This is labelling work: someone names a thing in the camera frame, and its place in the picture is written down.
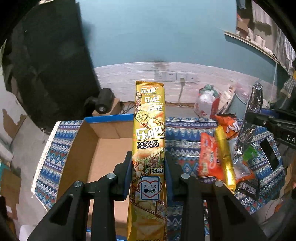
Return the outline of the green snack bag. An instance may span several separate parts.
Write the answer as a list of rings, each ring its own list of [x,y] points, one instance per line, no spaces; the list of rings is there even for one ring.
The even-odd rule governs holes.
[[[243,153],[243,161],[248,162],[256,157],[257,157],[257,150],[252,145],[249,145],[248,148]]]

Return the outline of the golden yellow biscuit pack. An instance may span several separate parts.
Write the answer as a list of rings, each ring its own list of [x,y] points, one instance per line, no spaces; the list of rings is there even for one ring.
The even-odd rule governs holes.
[[[229,144],[222,126],[217,126],[215,129],[215,139],[219,149],[219,160],[223,169],[225,184],[231,191],[235,191],[236,176],[231,159]]]

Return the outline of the orange silver chip bag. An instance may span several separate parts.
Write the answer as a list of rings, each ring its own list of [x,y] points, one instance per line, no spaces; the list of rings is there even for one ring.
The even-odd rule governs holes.
[[[263,104],[263,86],[256,83],[252,86],[250,98],[246,105],[246,111],[242,126],[237,136],[237,141],[234,146],[233,168],[236,176],[236,181],[244,180],[251,172],[248,167],[243,164],[243,154],[249,147],[257,125],[252,124],[246,119],[249,112],[260,113]]]

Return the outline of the long yellow snack pack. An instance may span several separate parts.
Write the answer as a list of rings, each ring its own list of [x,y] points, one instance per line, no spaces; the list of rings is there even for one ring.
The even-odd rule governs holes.
[[[135,88],[127,240],[166,240],[165,89],[147,81]]]

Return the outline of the black smartphone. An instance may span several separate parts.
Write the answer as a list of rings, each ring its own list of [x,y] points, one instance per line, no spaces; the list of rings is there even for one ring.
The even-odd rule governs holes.
[[[267,159],[268,163],[270,164],[271,169],[273,171],[275,171],[280,163],[279,163],[278,158],[275,155],[275,152],[274,152],[272,146],[270,145],[269,141],[267,139],[264,139],[260,143],[260,147],[261,147],[262,151],[264,152],[264,155],[266,156],[266,159]]]

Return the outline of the black white snack pack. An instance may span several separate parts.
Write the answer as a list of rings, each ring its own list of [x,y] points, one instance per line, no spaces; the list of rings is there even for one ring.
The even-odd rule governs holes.
[[[236,185],[235,191],[257,200],[259,197],[259,180],[257,178],[253,178],[250,180],[239,181]]]

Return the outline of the light blue waste bin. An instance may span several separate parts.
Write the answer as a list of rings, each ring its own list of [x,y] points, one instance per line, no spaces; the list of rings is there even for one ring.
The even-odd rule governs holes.
[[[234,97],[230,103],[229,108],[227,109],[227,113],[234,114],[238,118],[244,118],[246,112],[246,105],[249,100],[249,96],[242,96],[240,94],[235,93]]]

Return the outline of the orange cheese snack bag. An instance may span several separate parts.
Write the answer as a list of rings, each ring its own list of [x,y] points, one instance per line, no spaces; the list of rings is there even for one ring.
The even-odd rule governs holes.
[[[231,140],[239,134],[240,125],[238,123],[238,118],[234,114],[227,113],[217,113],[214,116],[218,124],[224,129],[224,133],[227,140]]]

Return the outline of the orange red snack bag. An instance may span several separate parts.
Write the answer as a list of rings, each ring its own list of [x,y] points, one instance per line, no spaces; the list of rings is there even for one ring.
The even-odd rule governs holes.
[[[224,180],[224,173],[218,160],[218,144],[216,139],[207,133],[202,133],[200,146],[198,176],[213,176],[217,179]]]

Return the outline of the red white shopping bag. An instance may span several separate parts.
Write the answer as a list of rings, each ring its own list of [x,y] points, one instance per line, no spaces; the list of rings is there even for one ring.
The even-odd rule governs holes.
[[[213,118],[218,111],[219,102],[220,93],[213,85],[207,84],[198,91],[194,113],[200,118]]]

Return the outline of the blue cardboard box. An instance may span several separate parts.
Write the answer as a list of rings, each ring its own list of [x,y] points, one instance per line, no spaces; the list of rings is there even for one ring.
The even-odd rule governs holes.
[[[67,154],[61,155],[65,165],[57,188],[57,197],[75,181],[84,183],[97,181],[114,170],[124,161],[132,150],[133,114],[94,116],[79,122],[77,131],[73,132],[73,143]],[[126,237],[128,228],[128,211],[133,199],[139,208],[133,217],[140,223],[136,232],[140,240],[164,240],[166,220],[157,217],[165,215],[164,205],[155,200],[140,200],[138,193],[130,190],[120,201],[114,201],[115,230],[119,236]]]

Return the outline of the blue patterned tablecloth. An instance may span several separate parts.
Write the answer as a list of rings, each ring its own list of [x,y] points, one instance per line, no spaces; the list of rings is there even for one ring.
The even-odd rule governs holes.
[[[65,165],[61,161],[61,155],[67,154],[73,143],[73,132],[77,131],[79,122],[83,120],[59,121],[48,139],[48,149],[45,149],[39,161],[39,167],[34,177],[32,190],[48,211],[60,199],[57,197],[57,188],[60,183],[61,173]],[[166,142],[165,151],[170,153],[171,158],[182,167],[184,173],[206,184],[215,183],[215,178],[198,178],[197,169],[200,157],[200,139],[202,133],[213,134],[216,123],[213,120],[200,120],[198,118],[167,118],[166,119]],[[260,198],[253,200],[241,193],[233,194],[240,204],[251,215],[266,199],[271,192],[282,187],[284,182],[283,167],[271,173],[260,182]],[[176,229],[177,237],[181,237],[182,202],[167,200],[167,231]],[[93,204],[90,204],[88,218],[92,218]],[[208,210],[204,209],[205,238],[210,238],[208,222]]]

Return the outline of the black cloth backdrop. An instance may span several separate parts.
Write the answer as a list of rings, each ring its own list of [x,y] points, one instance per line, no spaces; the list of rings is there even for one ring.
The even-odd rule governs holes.
[[[86,100],[99,95],[75,1],[34,6],[9,35],[2,65],[6,90],[40,128],[83,119]]]

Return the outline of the white wall shelf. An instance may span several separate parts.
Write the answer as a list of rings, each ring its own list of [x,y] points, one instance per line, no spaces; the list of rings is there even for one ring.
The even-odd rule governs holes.
[[[274,56],[274,54],[272,53],[272,51],[268,48],[266,48],[265,46],[262,47],[260,44],[258,44],[257,42],[255,41],[252,41],[252,40],[248,40],[248,39],[244,39],[243,37],[239,36],[239,35],[236,35],[235,33],[232,33],[232,32],[229,32],[229,31],[224,31],[224,35],[225,36],[228,36],[228,37],[231,37],[233,39],[236,39],[240,42],[243,42],[247,45],[250,45],[252,46],[254,49],[260,51],[261,53],[263,53],[264,55],[266,55],[267,57],[269,57],[270,59],[272,59],[273,61],[275,61],[276,63],[280,63],[276,56]]]

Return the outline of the white wall sockets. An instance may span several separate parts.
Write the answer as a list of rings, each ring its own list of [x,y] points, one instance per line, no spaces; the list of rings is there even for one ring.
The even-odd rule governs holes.
[[[192,72],[156,71],[154,79],[166,82],[198,83],[197,73]]]

